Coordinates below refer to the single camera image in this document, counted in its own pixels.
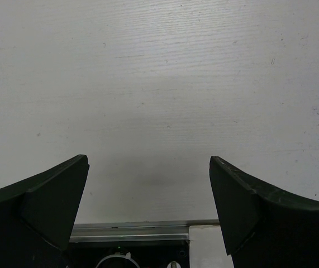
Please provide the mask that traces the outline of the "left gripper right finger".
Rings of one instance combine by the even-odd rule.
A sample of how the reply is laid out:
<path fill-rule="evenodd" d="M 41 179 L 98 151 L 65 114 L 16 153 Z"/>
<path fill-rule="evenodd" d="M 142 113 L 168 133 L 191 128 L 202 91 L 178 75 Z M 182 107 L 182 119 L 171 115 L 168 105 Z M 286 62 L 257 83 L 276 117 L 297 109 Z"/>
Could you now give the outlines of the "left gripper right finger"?
<path fill-rule="evenodd" d="M 319 201 L 210 159 L 226 253 L 235 267 L 319 267 Z"/>

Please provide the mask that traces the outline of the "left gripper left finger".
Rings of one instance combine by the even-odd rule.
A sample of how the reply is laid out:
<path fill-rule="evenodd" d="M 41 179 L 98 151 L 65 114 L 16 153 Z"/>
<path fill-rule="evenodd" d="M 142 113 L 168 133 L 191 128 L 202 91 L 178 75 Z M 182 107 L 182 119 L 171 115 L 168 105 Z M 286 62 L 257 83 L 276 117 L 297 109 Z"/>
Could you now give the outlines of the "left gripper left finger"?
<path fill-rule="evenodd" d="M 0 188 L 0 267 L 59 267 L 88 171 L 77 155 Z"/>

